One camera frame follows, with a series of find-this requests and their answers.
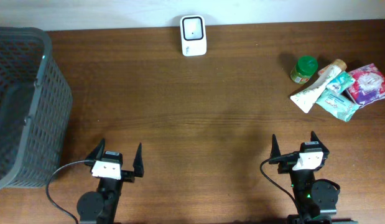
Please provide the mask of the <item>orange tissue pack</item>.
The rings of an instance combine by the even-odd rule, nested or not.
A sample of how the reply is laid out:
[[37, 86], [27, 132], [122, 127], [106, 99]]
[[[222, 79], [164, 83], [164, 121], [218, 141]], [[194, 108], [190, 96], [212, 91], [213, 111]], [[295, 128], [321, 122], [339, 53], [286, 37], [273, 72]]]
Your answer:
[[326, 72], [326, 70], [329, 68], [329, 66], [330, 66], [330, 64], [327, 65], [326, 67], [322, 68], [321, 70], [319, 70], [318, 71], [318, 76], [323, 75]]

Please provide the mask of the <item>green lid jar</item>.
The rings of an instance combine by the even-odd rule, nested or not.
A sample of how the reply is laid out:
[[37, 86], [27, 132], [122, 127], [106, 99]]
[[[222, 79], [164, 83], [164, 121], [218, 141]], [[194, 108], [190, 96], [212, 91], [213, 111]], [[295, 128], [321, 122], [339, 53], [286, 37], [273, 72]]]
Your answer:
[[317, 69], [317, 59], [309, 55], [304, 55], [298, 59], [297, 63], [293, 67], [290, 73], [290, 78], [293, 82], [302, 85], [311, 79]]

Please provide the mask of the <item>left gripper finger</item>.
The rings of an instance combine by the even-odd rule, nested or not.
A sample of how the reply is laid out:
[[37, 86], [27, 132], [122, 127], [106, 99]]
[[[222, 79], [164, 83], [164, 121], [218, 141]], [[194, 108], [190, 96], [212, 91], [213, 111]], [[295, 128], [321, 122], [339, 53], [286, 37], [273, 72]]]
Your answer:
[[103, 138], [100, 143], [87, 155], [86, 160], [88, 161], [97, 161], [100, 160], [104, 153], [105, 147], [105, 138]]
[[140, 142], [136, 151], [136, 155], [133, 162], [134, 176], [143, 177], [144, 176], [144, 164], [142, 158], [142, 143]]

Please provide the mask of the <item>teal wet wipes pack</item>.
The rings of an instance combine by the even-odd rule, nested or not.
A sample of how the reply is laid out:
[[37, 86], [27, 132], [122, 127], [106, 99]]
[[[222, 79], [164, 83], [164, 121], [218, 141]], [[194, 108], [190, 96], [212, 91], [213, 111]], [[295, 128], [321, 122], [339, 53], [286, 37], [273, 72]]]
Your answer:
[[343, 95], [336, 95], [330, 90], [325, 90], [316, 100], [316, 104], [344, 122], [348, 122], [359, 109], [359, 105], [356, 103]]

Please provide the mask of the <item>purple red pad pack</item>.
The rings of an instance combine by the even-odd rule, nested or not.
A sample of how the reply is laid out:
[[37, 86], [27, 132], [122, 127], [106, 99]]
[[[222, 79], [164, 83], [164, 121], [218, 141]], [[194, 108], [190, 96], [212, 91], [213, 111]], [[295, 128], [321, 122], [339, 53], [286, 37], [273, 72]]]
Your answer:
[[385, 76], [375, 64], [365, 65], [348, 74], [355, 82], [347, 88], [347, 94], [361, 108], [385, 99]]

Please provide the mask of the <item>white tube with cork cap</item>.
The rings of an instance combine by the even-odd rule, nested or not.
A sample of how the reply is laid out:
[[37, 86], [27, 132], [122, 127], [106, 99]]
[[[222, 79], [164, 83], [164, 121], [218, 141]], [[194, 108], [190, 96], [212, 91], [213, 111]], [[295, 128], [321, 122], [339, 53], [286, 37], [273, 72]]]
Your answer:
[[320, 95], [324, 92], [327, 85], [336, 78], [341, 72], [345, 71], [347, 64], [336, 59], [325, 67], [319, 78], [306, 89], [292, 95], [290, 99], [304, 112], [308, 113]]

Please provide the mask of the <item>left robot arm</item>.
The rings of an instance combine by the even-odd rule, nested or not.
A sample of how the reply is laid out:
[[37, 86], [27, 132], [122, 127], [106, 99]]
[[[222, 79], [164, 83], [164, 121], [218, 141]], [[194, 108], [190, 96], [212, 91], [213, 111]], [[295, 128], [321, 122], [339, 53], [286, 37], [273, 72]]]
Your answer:
[[144, 176], [142, 145], [138, 145], [132, 164], [133, 170], [123, 170], [123, 155], [105, 150], [106, 141], [100, 143], [87, 155], [84, 164], [91, 167], [90, 173], [99, 178], [95, 191], [83, 194], [77, 203], [80, 223], [114, 223], [123, 183], [133, 183]]

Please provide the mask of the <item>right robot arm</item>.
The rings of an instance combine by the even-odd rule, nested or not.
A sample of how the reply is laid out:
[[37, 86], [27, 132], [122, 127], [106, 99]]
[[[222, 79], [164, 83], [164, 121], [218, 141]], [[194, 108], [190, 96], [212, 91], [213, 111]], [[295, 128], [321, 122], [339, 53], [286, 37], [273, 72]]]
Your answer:
[[279, 174], [290, 176], [293, 193], [274, 182], [268, 181], [285, 192], [293, 201], [296, 215], [288, 215], [287, 223], [355, 223], [351, 219], [334, 220], [336, 204], [340, 194], [340, 186], [328, 179], [316, 179], [314, 173], [320, 170], [328, 159], [330, 151], [312, 131], [310, 141], [303, 142], [298, 151], [281, 154], [275, 135], [272, 135], [271, 154], [261, 163], [278, 165]]

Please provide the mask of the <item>small teal tissue pack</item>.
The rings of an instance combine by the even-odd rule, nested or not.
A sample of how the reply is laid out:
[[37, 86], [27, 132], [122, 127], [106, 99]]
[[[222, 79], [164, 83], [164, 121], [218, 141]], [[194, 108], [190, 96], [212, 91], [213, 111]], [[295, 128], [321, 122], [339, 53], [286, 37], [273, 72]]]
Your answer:
[[326, 85], [326, 89], [335, 95], [340, 95], [355, 82], [355, 78], [353, 78], [349, 73], [343, 71]]

